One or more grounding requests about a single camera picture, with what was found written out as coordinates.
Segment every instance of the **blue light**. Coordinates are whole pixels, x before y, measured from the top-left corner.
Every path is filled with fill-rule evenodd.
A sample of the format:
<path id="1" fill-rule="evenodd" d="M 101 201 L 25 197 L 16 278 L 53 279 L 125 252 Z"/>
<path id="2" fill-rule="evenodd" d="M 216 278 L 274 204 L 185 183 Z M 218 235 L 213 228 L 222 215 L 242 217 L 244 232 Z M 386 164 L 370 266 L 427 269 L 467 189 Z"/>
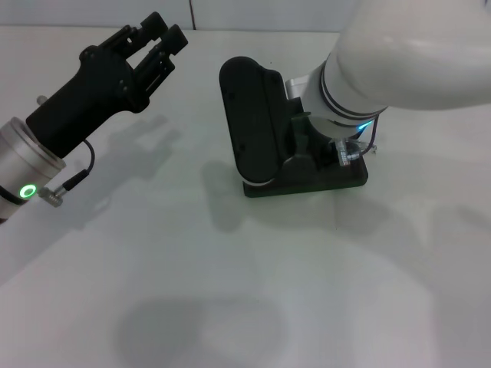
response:
<path id="1" fill-rule="evenodd" d="M 363 129 L 365 129 L 365 128 L 366 128 L 366 127 L 368 127 L 370 124 L 372 124 L 374 121 L 375 121 L 375 120 L 372 120 L 372 121 L 369 121 L 369 122 L 368 122 L 368 123 L 366 123 L 366 124 L 360 125 L 360 126 L 358 127 L 358 130 L 363 130 Z"/>

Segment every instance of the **black plastic base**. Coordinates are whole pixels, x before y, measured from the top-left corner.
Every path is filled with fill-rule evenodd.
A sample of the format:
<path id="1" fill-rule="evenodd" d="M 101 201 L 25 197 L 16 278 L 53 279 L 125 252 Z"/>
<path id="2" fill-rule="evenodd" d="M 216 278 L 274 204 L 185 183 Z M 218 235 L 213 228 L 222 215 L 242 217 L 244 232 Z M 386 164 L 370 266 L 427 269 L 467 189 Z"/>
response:
<path id="1" fill-rule="evenodd" d="M 288 100 L 277 71 L 236 57 L 223 65 L 220 86 L 237 169 L 249 182 L 244 183 L 247 197 L 345 189 L 367 182 L 363 158 L 339 165 L 332 139 L 311 125 L 300 99 Z"/>
<path id="2" fill-rule="evenodd" d="M 324 190 L 336 190 L 346 188 L 356 188 L 364 186 L 368 180 L 368 171 L 363 159 L 353 161 L 350 166 L 341 167 L 330 165 L 321 172 L 314 172 L 309 177 L 291 180 L 289 168 L 281 173 L 277 178 L 263 186 L 251 186 L 244 182 L 244 194 L 249 198 L 284 196 L 288 194 L 320 192 Z"/>

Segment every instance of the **screw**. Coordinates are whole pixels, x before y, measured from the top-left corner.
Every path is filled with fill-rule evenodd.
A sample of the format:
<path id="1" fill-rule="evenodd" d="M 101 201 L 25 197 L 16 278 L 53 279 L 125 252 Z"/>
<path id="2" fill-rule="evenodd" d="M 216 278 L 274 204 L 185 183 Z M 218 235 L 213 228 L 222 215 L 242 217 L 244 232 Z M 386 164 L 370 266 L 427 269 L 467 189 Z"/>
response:
<path id="1" fill-rule="evenodd" d="M 46 96 L 43 96 L 43 95 L 38 96 L 38 98 L 36 98 L 36 102 L 38 103 L 39 106 L 41 106 L 47 100 L 48 100 L 48 98 Z"/>
<path id="2" fill-rule="evenodd" d="M 335 140 L 336 150 L 338 151 L 338 160 L 341 166 L 349 166 L 350 160 L 348 158 L 348 148 L 346 147 L 346 141 L 344 139 Z"/>
<path id="3" fill-rule="evenodd" d="M 45 202 L 49 203 L 53 207 L 60 207 L 63 204 L 62 197 L 67 193 L 67 190 L 60 186 L 56 188 L 54 192 L 52 192 L 49 188 L 41 188 L 39 189 L 39 197 L 43 199 Z"/>

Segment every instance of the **black cable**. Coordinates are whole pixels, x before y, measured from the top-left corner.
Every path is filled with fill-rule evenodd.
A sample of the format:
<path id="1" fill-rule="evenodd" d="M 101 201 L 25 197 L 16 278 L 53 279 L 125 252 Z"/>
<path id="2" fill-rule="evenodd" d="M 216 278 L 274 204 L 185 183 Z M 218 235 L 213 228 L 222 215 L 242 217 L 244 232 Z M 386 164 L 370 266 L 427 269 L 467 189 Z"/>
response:
<path id="1" fill-rule="evenodd" d="M 371 148 L 374 146 L 375 137 L 377 135 L 377 125 L 378 125 L 378 116 L 375 118 L 375 121 L 374 121 L 374 127 L 372 128 L 372 131 L 371 131 L 370 142 L 369 142 L 367 148 L 365 148 L 363 151 L 361 151 L 360 156 L 363 156 L 366 153 L 370 152 Z"/>
<path id="2" fill-rule="evenodd" d="M 92 169 L 94 168 L 94 163 L 95 163 L 94 148 L 88 141 L 83 140 L 83 142 L 87 145 L 87 147 L 89 147 L 89 150 L 91 151 L 91 163 L 89 164 L 89 167 L 83 169 L 77 175 L 73 176 L 72 178 L 70 178 L 69 180 L 67 180 L 62 184 L 63 188 L 65 188 L 65 190 L 67 190 L 68 192 L 70 192 L 75 186 L 80 184 L 82 180 L 87 178 L 89 176 L 89 173 L 91 173 Z"/>
<path id="3" fill-rule="evenodd" d="M 193 0 L 189 0 L 189 10 L 191 11 L 191 22 L 193 24 L 193 30 L 196 30 L 196 19 L 194 17 L 194 7 L 193 7 Z"/>
<path id="4" fill-rule="evenodd" d="M 91 151 L 91 163 L 89 164 L 89 167 L 87 167 L 87 171 L 90 173 L 95 164 L 95 151 L 92 145 L 87 140 L 84 140 L 84 143 L 87 145 L 87 147 L 89 147 L 89 150 Z"/>

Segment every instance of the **black rubber band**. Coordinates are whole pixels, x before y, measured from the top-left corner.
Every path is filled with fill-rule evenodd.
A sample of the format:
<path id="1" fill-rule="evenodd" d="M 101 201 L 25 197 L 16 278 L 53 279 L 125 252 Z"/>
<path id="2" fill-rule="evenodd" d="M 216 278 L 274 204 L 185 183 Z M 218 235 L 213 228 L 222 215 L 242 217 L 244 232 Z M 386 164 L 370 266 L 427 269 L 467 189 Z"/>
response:
<path id="1" fill-rule="evenodd" d="M 374 118 L 374 117 L 377 116 L 377 114 L 375 114 L 375 115 L 368 116 L 368 117 L 349 117 L 348 115 L 343 114 L 336 107 L 332 106 L 331 105 L 331 102 L 329 102 L 328 98 L 325 96 L 325 94 L 324 94 L 324 88 L 322 87 L 322 78 L 321 78 L 320 83 L 319 83 L 319 90 L 321 92 L 321 97 L 322 97 L 322 100 L 324 101 L 324 103 L 326 105 L 328 105 L 329 109 L 333 113 L 335 113 L 336 115 L 338 115 L 339 117 L 343 117 L 345 119 L 353 120 L 353 121 L 366 121 L 366 120 L 372 119 L 372 118 Z"/>
<path id="2" fill-rule="evenodd" d="M 322 72 L 321 72 L 321 92 L 323 92 L 322 96 L 324 98 L 324 101 L 327 100 L 326 96 L 324 94 L 327 94 L 328 95 L 328 98 L 329 100 L 332 101 L 332 103 L 338 108 L 338 110 L 341 110 L 345 113 L 349 113 L 350 115 L 353 115 L 355 117 L 364 117 L 364 119 L 368 119 L 370 117 L 375 117 L 377 115 L 380 115 L 381 113 L 383 113 L 387 108 L 385 107 L 384 109 L 382 110 L 379 110 L 377 112 L 374 112 L 374 113 L 355 113 L 354 111 L 351 111 L 351 110 L 348 110 L 344 107 L 342 107 L 332 96 L 331 94 L 329 93 L 329 90 L 328 90 L 328 86 L 326 85 L 325 83 L 325 66 L 326 64 L 328 63 L 328 61 L 326 61 L 324 63 L 324 66 L 322 67 Z"/>
<path id="3" fill-rule="evenodd" d="M 16 197 L 2 186 L 0 186 L 0 196 L 11 203 L 14 203 L 15 205 L 25 205 L 28 202 L 25 199 Z"/>

